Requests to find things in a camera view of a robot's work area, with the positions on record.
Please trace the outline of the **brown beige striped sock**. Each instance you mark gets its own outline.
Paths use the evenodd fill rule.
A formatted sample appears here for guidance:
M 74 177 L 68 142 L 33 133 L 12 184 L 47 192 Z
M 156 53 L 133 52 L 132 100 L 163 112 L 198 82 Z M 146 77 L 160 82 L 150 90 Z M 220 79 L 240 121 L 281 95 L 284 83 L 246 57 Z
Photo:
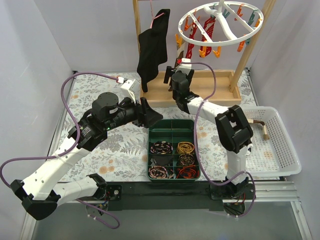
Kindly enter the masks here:
M 264 121 L 250 119 L 250 118 L 248 118 L 247 121 L 248 121 L 249 124 L 259 124 L 259 125 L 261 125 L 262 126 L 263 139 L 265 141 L 270 139 L 270 136 L 269 136 L 268 131 L 267 131 L 267 126 L 266 126 L 266 123 Z

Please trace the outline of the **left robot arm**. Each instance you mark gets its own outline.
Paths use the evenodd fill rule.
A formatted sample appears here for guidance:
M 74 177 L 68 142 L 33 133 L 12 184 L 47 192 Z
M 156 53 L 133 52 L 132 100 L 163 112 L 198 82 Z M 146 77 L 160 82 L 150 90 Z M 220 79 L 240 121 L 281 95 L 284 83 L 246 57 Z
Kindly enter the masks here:
M 122 101 L 112 92 L 104 92 L 93 101 L 78 126 L 73 127 L 60 147 L 34 173 L 10 184 L 13 193 L 21 200 L 26 212 L 36 220 L 43 220 L 57 207 L 83 197 L 103 199 L 107 182 L 97 173 L 85 178 L 61 183 L 61 178 L 82 158 L 108 138 L 108 131 L 133 123 L 150 128 L 163 119 L 152 109 L 146 98 L 140 101 L 125 97 Z

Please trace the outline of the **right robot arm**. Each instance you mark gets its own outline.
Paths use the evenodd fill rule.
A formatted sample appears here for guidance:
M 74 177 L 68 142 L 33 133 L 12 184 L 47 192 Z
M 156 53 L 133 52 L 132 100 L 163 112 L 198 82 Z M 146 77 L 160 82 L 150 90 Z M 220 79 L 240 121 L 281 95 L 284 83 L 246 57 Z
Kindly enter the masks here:
M 193 93 L 190 90 L 193 74 L 191 64 L 186 62 L 177 68 L 168 66 L 164 83 L 171 86 L 172 98 L 181 111 L 216 125 L 220 143 L 227 153 L 228 170 L 225 181 L 213 185 L 218 195 L 237 199 L 249 183 L 246 155 L 251 147 L 253 130 L 240 106 L 221 106 Z

